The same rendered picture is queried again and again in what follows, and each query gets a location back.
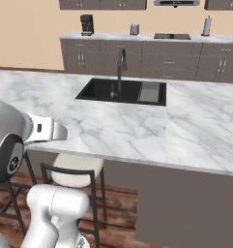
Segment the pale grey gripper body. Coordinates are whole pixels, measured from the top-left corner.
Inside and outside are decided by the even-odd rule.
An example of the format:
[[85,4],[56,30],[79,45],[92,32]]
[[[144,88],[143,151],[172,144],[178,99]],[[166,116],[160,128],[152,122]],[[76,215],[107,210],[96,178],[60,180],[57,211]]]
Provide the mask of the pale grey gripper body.
[[67,136],[68,136],[68,129],[64,125],[58,122],[54,122],[52,139],[53,140],[66,140]]

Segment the black stool with white cushion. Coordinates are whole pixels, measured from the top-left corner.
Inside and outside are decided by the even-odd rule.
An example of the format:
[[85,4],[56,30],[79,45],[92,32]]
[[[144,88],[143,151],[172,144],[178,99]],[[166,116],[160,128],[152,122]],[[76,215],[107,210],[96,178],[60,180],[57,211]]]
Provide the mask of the black stool with white cushion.
[[83,231],[92,234],[95,237],[95,247],[100,248],[97,202],[102,203],[103,220],[107,220],[103,159],[59,154],[52,166],[41,163],[41,170],[44,183],[55,182],[76,189],[90,187],[89,199],[92,206],[94,228],[92,230],[83,229]]
[[[26,227],[21,217],[20,209],[16,201],[16,198],[23,189],[30,189],[31,186],[21,183],[14,183],[11,180],[8,180],[6,183],[0,184],[0,187],[5,188],[9,193],[9,199],[0,209],[0,217],[17,221],[19,223],[21,232],[23,234],[26,234]],[[7,212],[10,206],[14,208],[15,211],[14,214],[10,214]]]

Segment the black sink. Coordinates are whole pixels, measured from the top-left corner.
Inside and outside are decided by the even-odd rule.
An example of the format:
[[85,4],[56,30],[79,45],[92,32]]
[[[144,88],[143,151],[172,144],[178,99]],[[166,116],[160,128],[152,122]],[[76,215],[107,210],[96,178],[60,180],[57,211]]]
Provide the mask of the black sink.
[[166,106],[166,84],[142,80],[92,78],[78,93],[76,99]]

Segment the dark grey tap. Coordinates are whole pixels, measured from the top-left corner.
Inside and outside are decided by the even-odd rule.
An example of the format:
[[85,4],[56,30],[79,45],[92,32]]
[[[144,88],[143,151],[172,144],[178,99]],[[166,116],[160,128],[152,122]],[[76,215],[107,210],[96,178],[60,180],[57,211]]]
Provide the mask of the dark grey tap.
[[122,72],[127,69],[127,58],[126,50],[121,47],[118,54],[118,65],[117,65],[117,89],[114,89],[114,83],[111,83],[110,98],[120,99],[121,98],[121,76]]

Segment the black coffee machine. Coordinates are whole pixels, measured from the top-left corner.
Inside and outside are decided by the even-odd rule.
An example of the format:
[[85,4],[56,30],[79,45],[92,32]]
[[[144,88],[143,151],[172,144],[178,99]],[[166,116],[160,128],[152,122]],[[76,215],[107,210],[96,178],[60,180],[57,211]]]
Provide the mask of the black coffee machine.
[[94,20],[92,15],[81,15],[82,36],[92,36],[94,34]]

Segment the grey-brown base cupboards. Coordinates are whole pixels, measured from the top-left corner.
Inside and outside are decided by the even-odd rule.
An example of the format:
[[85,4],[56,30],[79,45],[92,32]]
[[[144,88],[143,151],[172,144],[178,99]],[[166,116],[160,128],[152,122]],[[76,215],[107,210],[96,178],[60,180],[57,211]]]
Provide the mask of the grey-brown base cupboards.
[[125,77],[233,83],[233,44],[64,38],[65,71],[115,77],[121,48],[127,55]]

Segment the grey kitchen island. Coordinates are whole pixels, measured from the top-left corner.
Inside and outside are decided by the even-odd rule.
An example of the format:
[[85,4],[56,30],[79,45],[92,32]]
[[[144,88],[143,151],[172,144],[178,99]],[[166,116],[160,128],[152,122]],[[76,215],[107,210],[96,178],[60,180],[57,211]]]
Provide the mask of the grey kitchen island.
[[138,190],[136,238],[173,248],[233,248],[233,147],[76,153],[106,161],[105,182]]

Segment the black hob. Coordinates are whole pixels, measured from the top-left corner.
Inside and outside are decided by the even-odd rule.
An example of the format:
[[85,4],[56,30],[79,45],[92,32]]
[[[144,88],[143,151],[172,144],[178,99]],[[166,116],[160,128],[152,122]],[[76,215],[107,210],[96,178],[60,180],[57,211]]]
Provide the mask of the black hob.
[[191,40],[189,34],[165,34],[165,33],[155,33],[154,39],[160,39],[160,40]]

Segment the grey range hood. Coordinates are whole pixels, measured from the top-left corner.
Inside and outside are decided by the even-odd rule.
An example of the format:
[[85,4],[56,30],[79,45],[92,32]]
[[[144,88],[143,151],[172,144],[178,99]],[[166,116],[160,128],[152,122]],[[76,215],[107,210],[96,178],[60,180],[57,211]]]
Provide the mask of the grey range hood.
[[200,0],[154,0],[155,6],[172,6],[174,8],[180,6],[198,6]]

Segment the white paper towel roll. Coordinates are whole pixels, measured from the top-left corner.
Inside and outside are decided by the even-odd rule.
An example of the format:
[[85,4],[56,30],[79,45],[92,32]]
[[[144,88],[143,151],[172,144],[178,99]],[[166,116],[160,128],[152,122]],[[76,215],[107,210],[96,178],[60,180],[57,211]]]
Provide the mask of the white paper towel roll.
[[210,28],[211,28],[212,18],[210,16],[205,18],[203,31],[201,36],[208,37],[210,36]]

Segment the grey-brown wall cupboards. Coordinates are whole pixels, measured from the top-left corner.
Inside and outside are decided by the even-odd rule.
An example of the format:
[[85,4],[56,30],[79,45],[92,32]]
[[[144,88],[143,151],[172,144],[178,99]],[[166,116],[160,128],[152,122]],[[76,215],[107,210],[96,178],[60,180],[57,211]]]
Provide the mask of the grey-brown wall cupboards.
[[205,0],[206,11],[233,11],[233,0]]
[[59,0],[61,10],[145,11],[147,0]]

